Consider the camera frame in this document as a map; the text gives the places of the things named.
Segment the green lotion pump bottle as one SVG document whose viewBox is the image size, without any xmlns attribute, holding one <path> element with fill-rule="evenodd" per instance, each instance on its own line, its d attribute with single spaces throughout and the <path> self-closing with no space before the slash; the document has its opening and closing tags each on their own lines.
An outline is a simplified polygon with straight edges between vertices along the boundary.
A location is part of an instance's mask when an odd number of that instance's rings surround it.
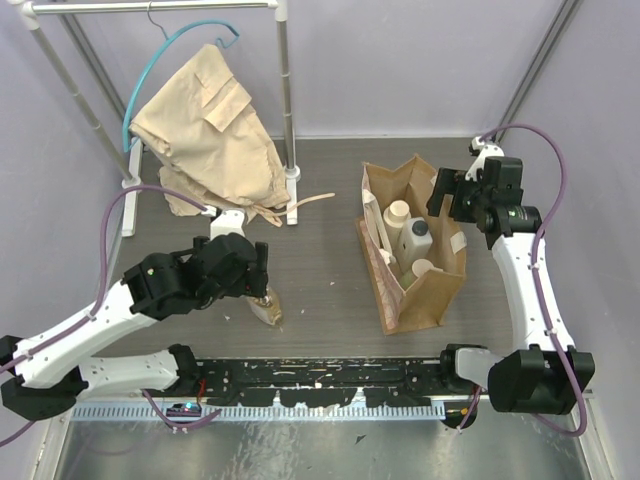
<svg viewBox="0 0 640 480">
<path fill-rule="evenodd" d="M 442 272 L 442 269 L 436 267 L 431 261 L 427 259 L 417 259 L 402 275 L 399 280 L 399 284 L 403 290 L 408 290 L 420 277 L 422 277 L 429 271 Z"/>
</svg>

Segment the brown canvas bag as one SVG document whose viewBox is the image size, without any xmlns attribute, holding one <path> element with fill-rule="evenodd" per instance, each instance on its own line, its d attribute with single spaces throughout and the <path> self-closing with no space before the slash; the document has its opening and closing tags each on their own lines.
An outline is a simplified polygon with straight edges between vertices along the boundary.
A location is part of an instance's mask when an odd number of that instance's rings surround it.
<svg viewBox="0 0 640 480">
<path fill-rule="evenodd" d="M 366 163 L 361 188 L 371 192 L 382 209 L 395 200 L 408 203 L 414 217 L 422 217 L 434 240 L 426 259 L 434 267 L 404 288 L 381 252 L 370 214 L 356 220 L 356 232 L 367 264 L 386 335 L 417 331 L 443 324 L 445 313 L 466 280 L 466 237 L 459 224 L 447 216 L 451 200 L 441 213 L 427 214 L 426 204 L 436 183 L 437 170 L 419 156 L 391 170 Z"/>
</svg>

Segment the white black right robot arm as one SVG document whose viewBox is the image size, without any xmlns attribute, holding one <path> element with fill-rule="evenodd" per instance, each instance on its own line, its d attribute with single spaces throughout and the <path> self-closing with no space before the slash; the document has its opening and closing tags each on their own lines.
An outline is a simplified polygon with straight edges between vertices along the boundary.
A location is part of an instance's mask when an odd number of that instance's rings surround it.
<svg viewBox="0 0 640 480">
<path fill-rule="evenodd" d="M 427 212 L 437 216 L 449 201 L 450 218 L 475 225 L 485 236 L 504 282 L 513 331 L 513 351 L 505 357 L 482 346 L 448 345 L 438 379 L 452 394 L 481 387 L 498 412 L 566 415 L 593 377 L 595 361 L 577 350 L 562 320 L 538 235 L 542 217 L 522 203 L 522 174 L 521 160 L 510 157 L 489 157 L 475 173 L 437 173 Z"/>
</svg>

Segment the clear amber liquid bottle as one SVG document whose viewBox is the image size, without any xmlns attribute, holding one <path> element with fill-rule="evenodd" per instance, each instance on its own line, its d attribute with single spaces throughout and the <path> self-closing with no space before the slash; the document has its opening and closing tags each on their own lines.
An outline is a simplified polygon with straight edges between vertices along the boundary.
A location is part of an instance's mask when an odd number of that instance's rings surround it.
<svg viewBox="0 0 640 480">
<path fill-rule="evenodd" d="M 268 286 L 266 295 L 261 298 L 246 298 L 252 313 L 263 323 L 272 327 L 279 327 L 283 321 L 283 313 L 278 294 Z"/>
</svg>

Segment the white bottle black cap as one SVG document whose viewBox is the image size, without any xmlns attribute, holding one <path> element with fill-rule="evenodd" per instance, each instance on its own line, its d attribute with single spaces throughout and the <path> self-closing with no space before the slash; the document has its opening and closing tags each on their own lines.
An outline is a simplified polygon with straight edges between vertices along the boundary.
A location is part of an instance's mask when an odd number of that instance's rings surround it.
<svg viewBox="0 0 640 480">
<path fill-rule="evenodd" d="M 400 269 L 406 272 L 416 260 L 424 259 L 432 244 L 433 238 L 428 224 L 422 217 L 406 220 L 399 235 L 396 251 Z"/>
</svg>

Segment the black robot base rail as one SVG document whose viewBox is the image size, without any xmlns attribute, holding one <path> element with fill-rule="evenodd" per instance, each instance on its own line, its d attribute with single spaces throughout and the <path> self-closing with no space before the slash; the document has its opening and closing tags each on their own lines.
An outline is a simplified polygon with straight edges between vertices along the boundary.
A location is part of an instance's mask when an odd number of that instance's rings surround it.
<svg viewBox="0 0 640 480">
<path fill-rule="evenodd" d="M 468 380 L 448 375 L 434 358 L 292 358 L 199 360 L 184 387 L 150 391 L 155 398 L 201 396 L 210 406 L 345 407 L 358 393 L 365 406 L 429 406 L 439 395 L 471 396 Z"/>
</svg>

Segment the beige cylindrical bottle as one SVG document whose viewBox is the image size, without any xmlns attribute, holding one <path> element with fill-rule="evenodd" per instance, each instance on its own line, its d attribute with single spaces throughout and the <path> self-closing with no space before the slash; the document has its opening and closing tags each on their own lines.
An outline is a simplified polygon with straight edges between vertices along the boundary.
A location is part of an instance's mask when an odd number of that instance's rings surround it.
<svg viewBox="0 0 640 480">
<path fill-rule="evenodd" d="M 410 207 L 404 200 L 393 201 L 383 212 L 385 230 L 391 252 L 397 247 L 404 223 L 410 218 Z"/>
</svg>

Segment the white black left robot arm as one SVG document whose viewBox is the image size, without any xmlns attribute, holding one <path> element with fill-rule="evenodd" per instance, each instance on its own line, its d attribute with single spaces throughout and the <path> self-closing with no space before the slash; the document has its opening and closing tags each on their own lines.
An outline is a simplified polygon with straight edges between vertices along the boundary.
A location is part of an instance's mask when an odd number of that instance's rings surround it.
<svg viewBox="0 0 640 480">
<path fill-rule="evenodd" d="M 226 297 L 267 294 L 269 247 L 237 233 L 194 238 L 191 248 L 152 253 L 125 271 L 102 300 L 31 338 L 1 339 L 5 408 L 35 422 L 78 401 L 142 391 L 188 396 L 201 370 L 191 349 L 174 344 L 148 355 L 99 358 L 115 341 L 171 316 L 204 310 Z"/>
</svg>

